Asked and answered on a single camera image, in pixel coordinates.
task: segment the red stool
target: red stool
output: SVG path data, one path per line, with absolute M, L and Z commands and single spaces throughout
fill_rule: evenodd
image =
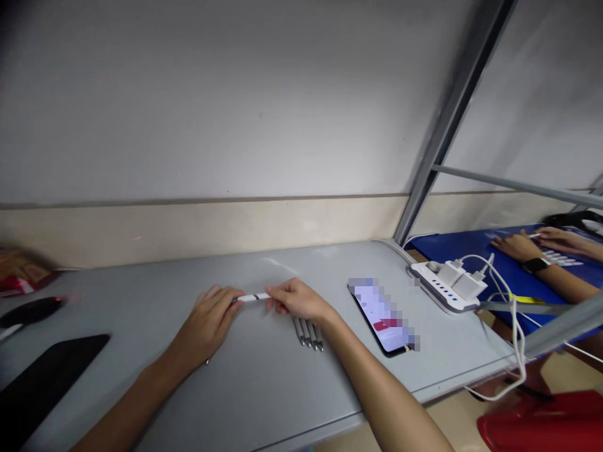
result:
M 477 420 L 492 452 L 603 451 L 603 396 L 597 391 L 555 394 L 548 403 L 518 395 L 513 407 Z

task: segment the wristwatch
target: wristwatch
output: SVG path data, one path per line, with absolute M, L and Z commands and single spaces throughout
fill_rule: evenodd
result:
M 534 274 L 549 268 L 551 265 L 552 264 L 548 260 L 537 257 L 536 259 L 530 259 L 529 261 L 524 262 L 522 267 L 526 272 Z

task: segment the desk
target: desk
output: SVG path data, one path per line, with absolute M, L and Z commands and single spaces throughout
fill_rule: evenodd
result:
M 50 345 L 110 333 L 111 340 L 28 441 L 64 451 L 90 429 L 169 344 L 197 295 L 212 284 L 248 293 L 298 276 L 328 300 L 368 349 L 420 402 L 513 365 L 512 348 L 476 315 L 445 314 L 380 242 L 290 249 L 64 274 L 36 294 L 4 300 L 0 314 L 42 296 L 67 294 L 52 317 L 0 345 L 1 387 Z M 378 277 L 421 336 L 421 350 L 386 358 L 347 290 Z M 302 347 L 288 316 L 248 303 L 209 366 L 167 400 L 138 451 L 293 451 L 363 422 L 361 406 L 329 344 Z
M 490 242 L 495 236 L 505 237 L 511 234 L 518 234 L 521 229 L 525 229 L 528 234 L 532 234 L 536 229 L 542 226 L 544 225 L 536 224 L 500 229 L 456 232 L 453 234 L 428 235 L 426 237 L 417 237 L 411 242 L 411 246 L 423 254 L 427 259 L 437 262 L 458 259 L 467 254 L 477 254 L 478 256 L 487 259 L 490 256 L 490 253 L 493 252 L 495 255 L 494 267 L 496 267 L 496 270 L 501 274 L 507 284 L 509 284 L 509 287 L 515 295 L 537 297 L 541 298 L 544 302 L 551 304 L 568 304 L 536 276 L 524 271 L 516 261 L 490 245 Z M 585 264 L 582 266 L 564 267 L 564 269 L 593 286 L 603 289 L 603 265 L 596 262 L 585 261 L 585 258 L 581 256 L 571 257 L 585 262 Z M 483 262 L 477 259 L 467 259 L 464 265 L 464 268 L 470 272 L 481 270 L 483 267 Z M 479 296 L 480 300 L 485 300 L 490 294 L 497 291 L 496 286 L 492 283 L 489 276 L 487 276 L 484 281 L 488 284 L 488 288 Z M 505 324 L 511 324 L 511 315 L 509 313 L 493 312 L 493 314 L 497 318 L 503 320 Z M 544 325 L 555 317 L 547 315 L 530 315 L 530 318 L 534 319 L 539 324 Z M 534 323 L 523 316 L 518 316 L 518 320 L 526 334 L 538 329 Z M 575 340 L 588 337 L 598 331 L 598 329 L 593 330 Z

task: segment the black mouse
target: black mouse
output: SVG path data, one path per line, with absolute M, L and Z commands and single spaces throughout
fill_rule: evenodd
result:
M 29 325 L 30 323 L 39 322 L 54 314 L 64 304 L 64 300 L 56 297 L 40 298 L 22 304 L 0 317 L 0 328 L 10 328 L 13 325 Z

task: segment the power strip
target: power strip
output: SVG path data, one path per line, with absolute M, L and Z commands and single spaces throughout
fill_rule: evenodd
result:
M 444 284 L 434 272 L 427 268 L 427 262 L 411 264 L 408 274 L 419 278 L 423 290 L 447 314 L 459 315 L 475 311 L 479 307 L 477 298 L 466 300 L 452 290 L 448 284 Z

